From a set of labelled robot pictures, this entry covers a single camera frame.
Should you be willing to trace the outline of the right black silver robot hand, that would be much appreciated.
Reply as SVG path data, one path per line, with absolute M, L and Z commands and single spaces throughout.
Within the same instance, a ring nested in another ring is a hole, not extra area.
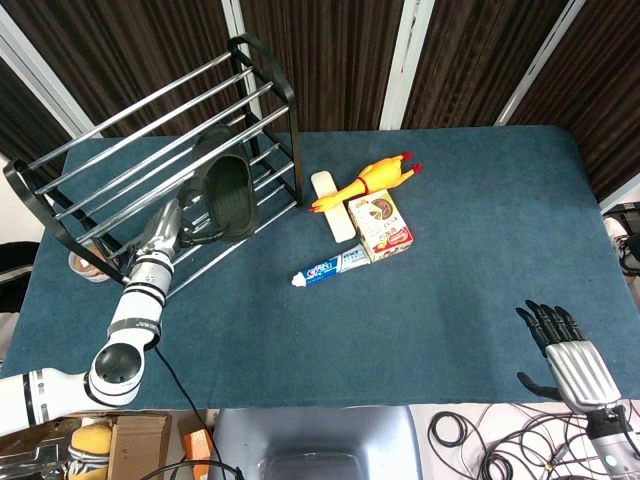
M 532 394 L 562 401 L 579 414 L 616 407 L 622 399 L 618 386 L 573 316 L 560 306 L 531 300 L 525 304 L 516 313 L 529 329 L 556 385 L 539 385 L 524 372 L 517 374 L 520 383 Z

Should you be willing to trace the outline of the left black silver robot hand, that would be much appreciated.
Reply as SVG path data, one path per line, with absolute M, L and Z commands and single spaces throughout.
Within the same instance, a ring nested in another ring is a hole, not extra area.
M 183 208 L 194 205 L 199 194 L 200 191 L 195 188 L 181 188 L 177 197 L 167 202 L 147 223 L 136 254 L 141 256 L 160 252 L 173 258 L 183 248 L 220 240 L 225 227 L 195 232 L 184 221 Z

